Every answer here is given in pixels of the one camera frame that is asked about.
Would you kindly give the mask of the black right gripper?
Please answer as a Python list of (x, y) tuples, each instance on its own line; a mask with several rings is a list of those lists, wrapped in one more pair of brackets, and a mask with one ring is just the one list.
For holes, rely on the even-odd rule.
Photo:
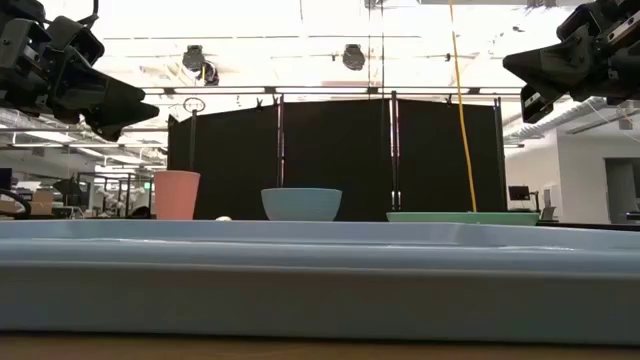
[(575, 11), (582, 22), (558, 44), (507, 55), (503, 67), (523, 80), (521, 115), (535, 124), (569, 94), (608, 105), (640, 100), (640, 0), (594, 0)]

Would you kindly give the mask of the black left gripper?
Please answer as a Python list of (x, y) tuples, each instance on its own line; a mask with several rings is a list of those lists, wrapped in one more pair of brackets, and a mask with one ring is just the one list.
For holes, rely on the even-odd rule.
[(0, 108), (29, 116), (50, 115), (66, 124), (85, 123), (102, 139), (117, 142), (122, 130), (156, 117), (159, 109), (143, 102), (145, 92), (95, 70), (73, 47), (64, 50), (59, 72), (59, 103), (50, 102), (57, 55), (50, 45), (80, 28), (66, 16), (46, 19), (38, 0), (0, 0)]

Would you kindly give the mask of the pink plastic cup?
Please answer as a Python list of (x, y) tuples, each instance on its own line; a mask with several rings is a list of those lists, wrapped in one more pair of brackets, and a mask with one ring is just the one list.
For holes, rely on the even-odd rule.
[(158, 220), (192, 220), (200, 175), (182, 170), (158, 171), (154, 175), (155, 210)]

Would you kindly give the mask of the teal plastic plate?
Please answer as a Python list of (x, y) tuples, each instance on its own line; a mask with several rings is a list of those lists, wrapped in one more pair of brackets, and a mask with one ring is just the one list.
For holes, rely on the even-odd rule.
[(389, 212), (387, 219), (389, 222), (535, 226), (539, 215), (531, 212)]

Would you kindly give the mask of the blue plastic bowl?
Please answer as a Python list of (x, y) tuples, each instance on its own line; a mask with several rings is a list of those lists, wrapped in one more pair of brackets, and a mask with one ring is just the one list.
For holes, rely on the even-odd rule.
[(342, 191), (327, 188), (269, 188), (261, 191), (264, 211), (271, 221), (333, 221)]

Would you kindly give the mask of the light blue plastic tray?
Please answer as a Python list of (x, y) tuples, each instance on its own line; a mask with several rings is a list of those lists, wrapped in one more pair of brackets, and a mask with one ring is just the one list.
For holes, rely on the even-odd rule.
[(0, 221), (0, 330), (640, 345), (640, 232)]

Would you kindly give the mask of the round black ceiling lamp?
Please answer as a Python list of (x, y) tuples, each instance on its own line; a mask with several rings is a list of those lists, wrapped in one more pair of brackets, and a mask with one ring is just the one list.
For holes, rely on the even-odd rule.
[(188, 45), (182, 56), (182, 65), (189, 71), (198, 72), (205, 63), (203, 48), (201, 45)]
[(352, 71), (361, 71), (366, 60), (360, 44), (347, 44), (342, 55), (343, 65)]

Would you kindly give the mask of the red and black hanging device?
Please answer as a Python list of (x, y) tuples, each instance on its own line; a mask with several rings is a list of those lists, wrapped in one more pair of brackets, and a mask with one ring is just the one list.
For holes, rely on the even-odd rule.
[(201, 68), (200, 78), (203, 80), (205, 86), (219, 85), (218, 70), (211, 62), (204, 62)]

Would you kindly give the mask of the grey door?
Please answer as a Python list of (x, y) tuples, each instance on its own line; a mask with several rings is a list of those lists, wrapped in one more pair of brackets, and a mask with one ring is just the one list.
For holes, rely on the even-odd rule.
[(640, 216), (640, 158), (605, 159), (607, 207), (612, 224), (636, 223)]

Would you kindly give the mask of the black fabric partition panel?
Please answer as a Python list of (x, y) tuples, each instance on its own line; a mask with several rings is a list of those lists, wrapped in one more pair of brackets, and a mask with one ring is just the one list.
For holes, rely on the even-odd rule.
[(189, 118), (168, 127), (168, 168), (189, 168), (190, 140), (200, 175), (194, 218), (264, 220), (261, 191), (277, 186), (278, 109), (241, 109)]
[(466, 160), (471, 160), (477, 210), (507, 210), (504, 148), (491, 106), (459, 107), (400, 99), (399, 190), (403, 212), (472, 209)]
[(338, 221), (382, 222), (392, 208), (387, 100), (288, 103), (284, 185), (342, 192)]

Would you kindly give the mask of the overhead metal frame rail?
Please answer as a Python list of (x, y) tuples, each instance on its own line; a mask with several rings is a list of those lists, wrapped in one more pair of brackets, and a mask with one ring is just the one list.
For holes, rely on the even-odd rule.
[(236, 87), (144, 87), (148, 95), (229, 95), (229, 94), (397, 94), (448, 95), (456, 94), (456, 87), (327, 87), (327, 86), (236, 86)]

